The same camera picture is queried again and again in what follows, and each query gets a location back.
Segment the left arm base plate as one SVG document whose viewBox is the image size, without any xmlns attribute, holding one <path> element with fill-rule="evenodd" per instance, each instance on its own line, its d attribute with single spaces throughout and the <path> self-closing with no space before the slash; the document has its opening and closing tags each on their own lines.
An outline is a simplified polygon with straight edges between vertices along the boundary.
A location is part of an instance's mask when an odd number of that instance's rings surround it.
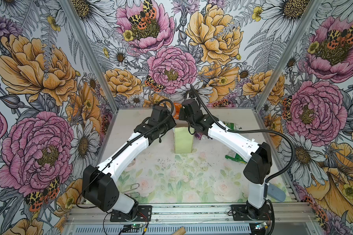
<svg viewBox="0 0 353 235">
<path fill-rule="evenodd" d="M 150 222 L 153 207 L 150 205 L 136 206 L 129 213 L 113 210 L 110 222 Z"/>
</svg>

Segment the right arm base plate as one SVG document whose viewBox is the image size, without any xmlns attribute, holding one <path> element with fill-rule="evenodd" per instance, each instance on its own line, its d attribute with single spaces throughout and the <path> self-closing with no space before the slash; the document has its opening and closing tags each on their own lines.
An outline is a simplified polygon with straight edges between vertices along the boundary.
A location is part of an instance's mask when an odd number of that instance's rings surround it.
<svg viewBox="0 0 353 235">
<path fill-rule="evenodd" d="M 273 218 L 272 210 L 266 203 L 260 209 L 250 204 L 234 204 L 230 210 L 234 221 L 270 221 Z"/>
</svg>

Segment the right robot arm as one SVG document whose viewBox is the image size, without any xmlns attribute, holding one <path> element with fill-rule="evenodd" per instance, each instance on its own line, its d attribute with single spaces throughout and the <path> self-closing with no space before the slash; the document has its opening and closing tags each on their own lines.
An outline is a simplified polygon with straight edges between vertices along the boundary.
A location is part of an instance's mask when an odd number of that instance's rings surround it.
<svg viewBox="0 0 353 235">
<path fill-rule="evenodd" d="M 190 127 L 204 135 L 219 141 L 236 152 L 246 163 L 243 170 L 249 181 L 249 195 L 243 214 L 251 219 L 259 219 L 267 211 L 267 183 L 265 179 L 270 174 L 272 156 L 270 146 L 254 139 L 247 139 L 227 127 L 217 117 L 201 110 L 201 105 L 194 99 L 188 99 L 181 104 L 179 119 L 185 120 Z"/>
</svg>

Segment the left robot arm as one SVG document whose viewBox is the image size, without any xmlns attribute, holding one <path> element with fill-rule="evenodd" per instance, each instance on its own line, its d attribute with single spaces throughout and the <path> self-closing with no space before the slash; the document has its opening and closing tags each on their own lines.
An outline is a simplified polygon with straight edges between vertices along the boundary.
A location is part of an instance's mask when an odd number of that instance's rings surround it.
<svg viewBox="0 0 353 235">
<path fill-rule="evenodd" d="M 155 140 L 161 140 L 176 126 L 174 106 L 164 99 L 153 106 L 150 117 L 136 126 L 129 139 L 112 156 L 97 166 L 89 165 L 83 172 L 81 196 L 104 212 L 120 212 L 126 220 L 138 214 L 138 202 L 119 192 L 116 182 L 128 165 Z"/>
</svg>

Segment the orange corn chips bag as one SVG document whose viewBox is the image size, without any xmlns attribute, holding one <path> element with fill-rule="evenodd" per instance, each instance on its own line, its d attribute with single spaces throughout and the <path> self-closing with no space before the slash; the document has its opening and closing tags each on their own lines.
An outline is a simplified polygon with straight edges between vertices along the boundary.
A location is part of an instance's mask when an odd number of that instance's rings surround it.
<svg viewBox="0 0 353 235">
<path fill-rule="evenodd" d="M 174 116 L 173 118 L 174 119 L 179 119 L 179 114 L 180 114 L 180 107 L 175 107 L 175 113 L 174 113 Z"/>
</svg>

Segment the white green paper bag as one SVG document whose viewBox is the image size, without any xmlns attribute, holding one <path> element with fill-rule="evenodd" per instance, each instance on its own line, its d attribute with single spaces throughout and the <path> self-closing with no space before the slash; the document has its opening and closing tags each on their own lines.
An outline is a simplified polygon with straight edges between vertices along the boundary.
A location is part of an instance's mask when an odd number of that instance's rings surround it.
<svg viewBox="0 0 353 235">
<path fill-rule="evenodd" d="M 189 131 L 188 127 L 176 127 L 174 128 L 174 148 L 176 154 L 188 154 L 192 153 L 194 135 L 192 135 L 192 128 Z"/>
</svg>

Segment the purple pink candy bag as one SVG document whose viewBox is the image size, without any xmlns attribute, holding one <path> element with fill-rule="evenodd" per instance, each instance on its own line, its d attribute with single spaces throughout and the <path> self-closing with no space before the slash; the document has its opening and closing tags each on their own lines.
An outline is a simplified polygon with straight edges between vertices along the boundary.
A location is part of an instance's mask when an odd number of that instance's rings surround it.
<svg viewBox="0 0 353 235">
<path fill-rule="evenodd" d="M 201 132 L 196 132 L 194 134 L 194 136 L 198 139 L 198 140 L 203 140 L 204 139 L 204 134 Z"/>
</svg>

